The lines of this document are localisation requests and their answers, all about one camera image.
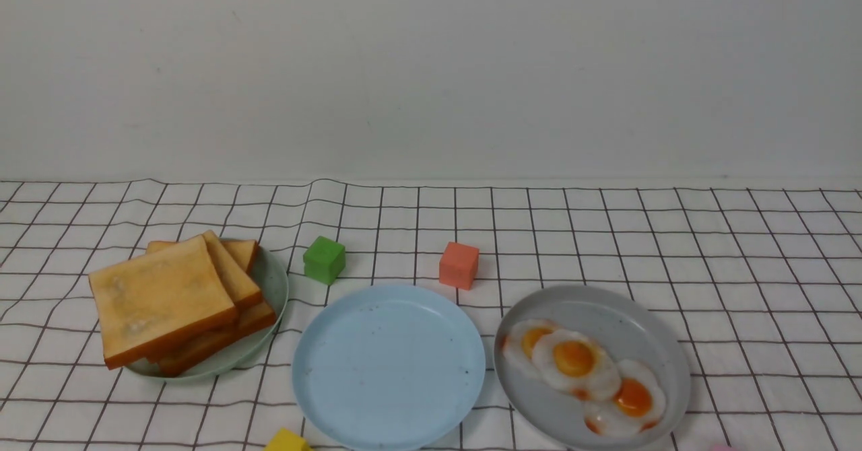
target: green block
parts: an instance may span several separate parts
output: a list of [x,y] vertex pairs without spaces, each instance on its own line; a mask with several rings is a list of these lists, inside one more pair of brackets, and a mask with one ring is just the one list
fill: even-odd
[[302,255],[302,261],[305,263],[306,276],[324,285],[332,285],[344,269],[344,244],[320,236]]

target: fried egg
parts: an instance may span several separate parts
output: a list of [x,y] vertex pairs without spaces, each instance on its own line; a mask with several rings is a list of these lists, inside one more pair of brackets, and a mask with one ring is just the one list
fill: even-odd
[[584,421],[597,435],[630,438],[659,423],[665,414],[665,393],[653,371],[637,360],[616,364],[622,385],[613,399],[584,404]]
[[620,389],[620,373],[607,352],[590,337],[558,329],[539,338],[533,365],[542,380],[581,400],[604,400]]
[[560,326],[551,320],[531,319],[515,323],[502,342],[502,356],[526,377],[541,380],[532,362],[533,347],[539,338],[550,335],[557,328]]

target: egg white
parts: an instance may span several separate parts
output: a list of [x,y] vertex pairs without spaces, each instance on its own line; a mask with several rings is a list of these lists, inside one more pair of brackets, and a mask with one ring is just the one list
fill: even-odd
[[[565,341],[580,341],[590,347],[595,365],[588,374],[572,377],[558,370],[554,360],[554,347]],[[612,398],[622,383],[616,365],[600,344],[584,334],[564,328],[539,338],[533,348],[533,365],[548,386],[584,400]]]
[[613,400],[584,403],[584,420],[587,427],[608,438],[631,438],[644,427],[652,427],[665,414],[667,401],[653,371],[637,360],[620,360],[616,364],[623,378],[633,378],[646,388],[653,398],[653,406],[641,417],[631,417],[617,407]]
[[523,340],[524,335],[534,328],[547,328],[549,331],[556,331],[560,326],[551,320],[543,319],[529,319],[515,323],[502,343],[502,356],[526,377],[541,380],[539,371],[536,370],[533,362],[521,347],[521,340]]

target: white tablecloth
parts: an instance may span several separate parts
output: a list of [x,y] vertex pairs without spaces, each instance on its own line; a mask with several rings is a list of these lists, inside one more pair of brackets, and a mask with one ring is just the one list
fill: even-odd
[[[108,371],[86,274],[149,240],[212,228],[259,239],[290,267],[270,347],[190,386]],[[317,236],[347,246],[331,286],[307,280]],[[471,291],[440,285],[449,240],[482,251]],[[455,301],[486,343],[542,286],[590,283],[642,304],[690,357],[692,402],[653,449],[859,451],[862,197],[856,190],[541,189],[0,182],[0,448],[261,449],[279,427],[338,448],[290,388],[302,329],[372,283]],[[486,386],[438,449],[558,449]]]

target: stack of toast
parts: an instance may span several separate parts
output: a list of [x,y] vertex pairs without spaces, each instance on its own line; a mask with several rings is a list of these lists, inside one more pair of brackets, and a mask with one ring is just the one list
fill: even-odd
[[213,231],[154,240],[147,254],[90,273],[105,365],[139,359],[175,377],[213,353],[274,325],[275,311],[248,272],[256,240],[219,240]]

